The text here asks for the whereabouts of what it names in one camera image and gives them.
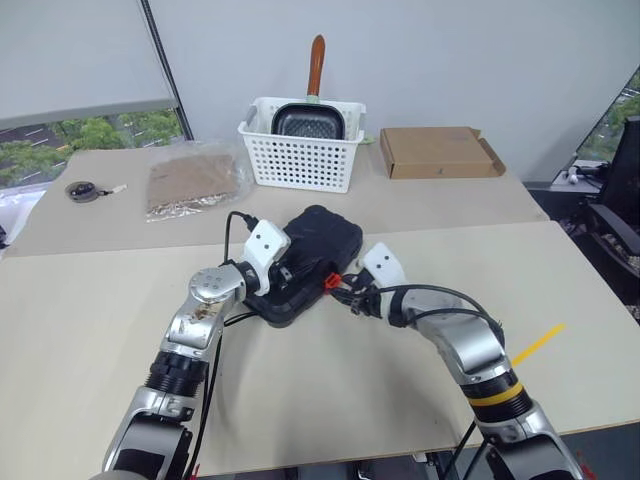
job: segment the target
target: table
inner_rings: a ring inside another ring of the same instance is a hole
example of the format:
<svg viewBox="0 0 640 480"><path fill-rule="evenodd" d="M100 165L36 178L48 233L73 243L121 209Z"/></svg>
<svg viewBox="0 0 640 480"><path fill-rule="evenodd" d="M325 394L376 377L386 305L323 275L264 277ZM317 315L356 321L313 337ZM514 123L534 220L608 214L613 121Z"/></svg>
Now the table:
<svg viewBox="0 0 640 480"><path fill-rule="evenodd" d="M367 235L376 241L408 279L480 301L503 322L512 356L566 324L517 369L559 432L640 418L628 373L640 329L558 225ZM187 281L221 253L203 245L0 262L0 382L10 386L0 396L0 477L98 471ZM218 382L203 475L450 448L472 418L432 345L329 298L286 329L255 319L230 327Z"/></svg>
<svg viewBox="0 0 640 480"><path fill-rule="evenodd" d="M206 213L146 223L149 165L164 152L164 148L141 148L76 153L5 255L220 244L231 209L284 226L307 206L321 204L367 233L548 220L508 173L498 178L390 180L378 146L369 145L358 148L346 195L256 187L244 200ZM126 183L128 188L89 204L74 204L64 188L79 180L101 188ZM244 241L246 236L244 228L232 229L232 241Z"/></svg>

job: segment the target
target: floor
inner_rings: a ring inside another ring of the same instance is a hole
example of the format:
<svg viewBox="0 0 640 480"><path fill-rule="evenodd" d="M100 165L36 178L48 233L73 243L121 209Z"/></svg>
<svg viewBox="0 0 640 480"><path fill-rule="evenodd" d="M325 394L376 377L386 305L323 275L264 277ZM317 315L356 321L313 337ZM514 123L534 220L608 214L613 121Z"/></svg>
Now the floor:
<svg viewBox="0 0 640 480"><path fill-rule="evenodd" d="M640 423L605 430L565 435L569 449L582 465L586 480L640 479ZM465 450L458 461L458 477L464 476L475 449ZM297 471L266 471L207 477L207 480L437 480L434 470L416 463L411 456L374 459L360 478L353 464L329 464L300 467ZM489 466L482 459L471 480L492 480Z"/></svg>

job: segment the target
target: orange handle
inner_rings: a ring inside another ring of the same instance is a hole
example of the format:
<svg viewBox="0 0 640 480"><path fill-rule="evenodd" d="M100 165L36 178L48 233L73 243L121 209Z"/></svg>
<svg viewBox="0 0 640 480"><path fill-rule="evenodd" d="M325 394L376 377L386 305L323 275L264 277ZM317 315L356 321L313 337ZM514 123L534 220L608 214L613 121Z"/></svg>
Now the orange handle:
<svg viewBox="0 0 640 480"><path fill-rule="evenodd" d="M311 46L311 65L309 66L309 86L307 95L318 96L320 94L320 77L322 76L322 64L324 63L324 38L316 35Z"/></svg>

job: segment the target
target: yellow stripe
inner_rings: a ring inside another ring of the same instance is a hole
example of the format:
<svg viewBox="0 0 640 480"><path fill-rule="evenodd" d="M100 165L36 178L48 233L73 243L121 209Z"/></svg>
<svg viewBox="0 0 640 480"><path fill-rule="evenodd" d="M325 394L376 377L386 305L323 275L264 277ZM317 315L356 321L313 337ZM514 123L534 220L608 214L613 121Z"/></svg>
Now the yellow stripe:
<svg viewBox="0 0 640 480"><path fill-rule="evenodd" d="M562 330L564 330L564 328L565 328L565 324L564 323L561 323L561 324L556 325L555 327L553 327L551 330L549 330L547 333L545 333L538 341L536 341L533 345L531 345L530 347L526 348L520 355L518 355L513 360L512 365L514 367L518 366L527 357L529 357L530 355L533 355L536 352L536 350L538 350L542 345L547 343L554 336L556 336L558 333L560 333Z"/></svg>
<svg viewBox="0 0 640 480"><path fill-rule="evenodd" d="M469 400L469 404L474 407L490 407L491 405L498 405L499 403L511 400L513 397L519 394L523 388L524 387L522 386L522 384L518 382L509 390L498 393L497 395L492 395L491 397L485 398L467 398L467 400Z"/></svg>

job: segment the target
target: frying pan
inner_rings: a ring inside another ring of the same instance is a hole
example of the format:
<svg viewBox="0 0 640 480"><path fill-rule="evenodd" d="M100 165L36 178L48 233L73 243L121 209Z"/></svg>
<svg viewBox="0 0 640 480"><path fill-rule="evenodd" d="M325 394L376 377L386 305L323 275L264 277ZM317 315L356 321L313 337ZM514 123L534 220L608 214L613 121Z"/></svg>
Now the frying pan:
<svg viewBox="0 0 640 480"><path fill-rule="evenodd" d="M271 133L292 137L344 140L344 118L330 105L320 105L320 77L324 63L324 38L317 35L311 47L307 103L289 103L278 109Z"/></svg>

